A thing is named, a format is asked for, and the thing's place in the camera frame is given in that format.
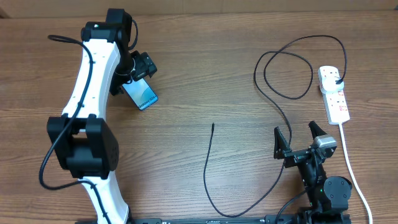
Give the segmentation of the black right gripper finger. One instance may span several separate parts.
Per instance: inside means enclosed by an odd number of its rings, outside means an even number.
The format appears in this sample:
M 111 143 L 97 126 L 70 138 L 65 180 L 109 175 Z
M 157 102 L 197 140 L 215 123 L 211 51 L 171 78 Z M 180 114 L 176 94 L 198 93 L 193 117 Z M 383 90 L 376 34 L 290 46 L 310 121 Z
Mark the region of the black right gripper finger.
M 310 128 L 313 139 L 326 135 L 326 132 L 324 132 L 324 130 L 322 130 L 322 128 L 314 121 L 309 122 L 308 127 Z
M 292 150 L 279 127 L 274 128 L 274 139 L 274 159 L 284 159 Z

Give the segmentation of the Samsung Galaxy smartphone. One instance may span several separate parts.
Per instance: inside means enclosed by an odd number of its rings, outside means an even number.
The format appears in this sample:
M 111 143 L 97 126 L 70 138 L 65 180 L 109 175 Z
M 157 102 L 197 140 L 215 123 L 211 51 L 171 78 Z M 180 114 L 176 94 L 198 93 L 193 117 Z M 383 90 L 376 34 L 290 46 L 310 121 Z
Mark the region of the Samsung Galaxy smartphone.
M 158 96 L 143 78 L 139 81 L 123 84 L 123 88 L 141 111 L 158 100 Z

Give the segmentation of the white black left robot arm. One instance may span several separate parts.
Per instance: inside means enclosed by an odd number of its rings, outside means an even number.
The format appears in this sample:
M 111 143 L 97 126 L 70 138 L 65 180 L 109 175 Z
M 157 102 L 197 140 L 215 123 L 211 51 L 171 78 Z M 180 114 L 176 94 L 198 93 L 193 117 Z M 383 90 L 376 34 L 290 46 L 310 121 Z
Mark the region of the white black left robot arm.
M 158 99 L 146 82 L 157 71 L 146 52 L 135 50 L 136 21 L 124 9 L 108 9 L 103 22 L 88 22 L 77 41 L 83 49 L 72 95 L 62 114 L 47 121 L 62 169 L 88 192 L 97 223 L 132 223 L 116 178 L 119 144 L 106 123 L 108 98 L 127 93 L 140 110 Z

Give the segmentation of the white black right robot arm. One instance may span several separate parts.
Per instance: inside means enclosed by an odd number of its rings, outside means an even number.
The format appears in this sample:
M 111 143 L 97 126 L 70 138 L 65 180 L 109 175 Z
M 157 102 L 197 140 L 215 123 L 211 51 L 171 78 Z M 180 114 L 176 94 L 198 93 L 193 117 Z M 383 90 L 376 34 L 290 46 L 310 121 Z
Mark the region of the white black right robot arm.
M 333 136 L 327 134 L 314 121 L 308 124 L 313 143 L 306 149 L 293 151 L 278 127 L 274 128 L 274 158 L 282 159 L 284 167 L 297 167 L 304 191 L 289 200 L 272 218 L 271 223 L 350 223 L 348 209 L 352 183 L 342 176 L 326 176 L 323 163 L 337 147 Z M 301 207 L 293 215 L 282 212 L 295 200 L 307 195 L 310 205 Z

